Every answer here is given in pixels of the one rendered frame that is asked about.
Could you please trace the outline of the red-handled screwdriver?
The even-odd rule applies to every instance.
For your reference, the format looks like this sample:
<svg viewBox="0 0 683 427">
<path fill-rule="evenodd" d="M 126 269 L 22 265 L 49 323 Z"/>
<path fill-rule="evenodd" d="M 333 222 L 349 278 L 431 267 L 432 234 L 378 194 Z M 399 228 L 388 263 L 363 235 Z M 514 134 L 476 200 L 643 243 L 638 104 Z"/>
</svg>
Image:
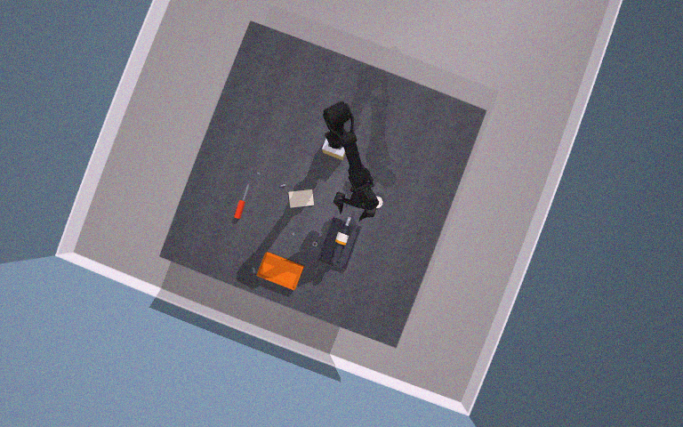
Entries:
<svg viewBox="0 0 683 427">
<path fill-rule="evenodd" d="M 248 184 L 247 184 L 247 186 L 246 186 L 245 193 L 246 193 L 246 191 L 247 191 L 247 188 L 248 188 Z M 243 210 L 243 207 L 244 207 L 244 204 L 245 204 L 244 199 L 245 199 L 245 194 L 244 194 L 243 200 L 240 200 L 240 201 L 239 201 L 239 204 L 238 204 L 238 207 L 237 207 L 237 212 L 236 212 L 235 218 L 241 219 L 242 210 Z"/>
</svg>

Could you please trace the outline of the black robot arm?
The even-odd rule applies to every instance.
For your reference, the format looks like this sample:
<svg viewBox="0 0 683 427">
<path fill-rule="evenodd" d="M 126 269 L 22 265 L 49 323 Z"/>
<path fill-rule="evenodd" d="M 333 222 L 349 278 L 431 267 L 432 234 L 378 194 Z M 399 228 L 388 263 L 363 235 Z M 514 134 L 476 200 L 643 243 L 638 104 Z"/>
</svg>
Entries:
<svg viewBox="0 0 683 427">
<path fill-rule="evenodd" d="M 353 131 L 354 117 L 349 105 L 341 101 L 332 107 L 324 109 L 324 120 L 329 132 L 325 133 L 328 146 L 333 149 L 344 147 L 347 159 L 350 164 L 349 179 L 352 185 L 350 191 L 359 196 L 367 210 L 373 210 L 379 205 L 379 200 L 371 190 L 374 186 L 373 178 L 369 170 L 361 163 L 356 144 L 357 137 Z M 343 127 L 344 123 L 351 120 L 350 131 L 347 132 Z M 368 182 L 368 180 L 370 182 Z"/>
</svg>

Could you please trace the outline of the orange open tray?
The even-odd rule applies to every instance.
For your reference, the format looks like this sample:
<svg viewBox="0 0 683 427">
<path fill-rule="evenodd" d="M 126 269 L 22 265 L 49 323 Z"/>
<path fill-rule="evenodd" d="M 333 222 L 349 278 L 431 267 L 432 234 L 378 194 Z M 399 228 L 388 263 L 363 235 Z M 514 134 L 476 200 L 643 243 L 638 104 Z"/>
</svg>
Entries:
<svg viewBox="0 0 683 427">
<path fill-rule="evenodd" d="M 302 265 L 271 253 L 265 253 L 257 277 L 295 290 L 300 279 Z"/>
</svg>

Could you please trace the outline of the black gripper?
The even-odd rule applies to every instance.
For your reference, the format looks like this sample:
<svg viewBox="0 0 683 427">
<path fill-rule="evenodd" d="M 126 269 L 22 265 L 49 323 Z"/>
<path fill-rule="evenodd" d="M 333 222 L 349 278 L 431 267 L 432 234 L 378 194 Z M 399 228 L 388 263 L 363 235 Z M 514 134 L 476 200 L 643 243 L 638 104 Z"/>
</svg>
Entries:
<svg viewBox="0 0 683 427">
<path fill-rule="evenodd" d="M 374 217 L 376 208 L 373 210 L 367 210 L 366 207 L 364 206 L 361 198 L 354 193 L 354 190 L 353 190 L 353 193 L 352 193 L 350 199 L 345 198 L 345 195 L 346 194 L 343 194 L 341 192 L 337 192 L 336 196 L 334 198 L 334 201 L 333 201 L 333 203 L 338 206 L 338 208 L 340 210 L 340 214 L 342 214 L 343 203 L 345 203 L 348 205 L 355 206 L 359 209 L 360 208 L 365 209 L 365 211 L 362 213 L 362 215 L 359 218 L 360 221 L 365 219 L 366 217 Z"/>
</svg>

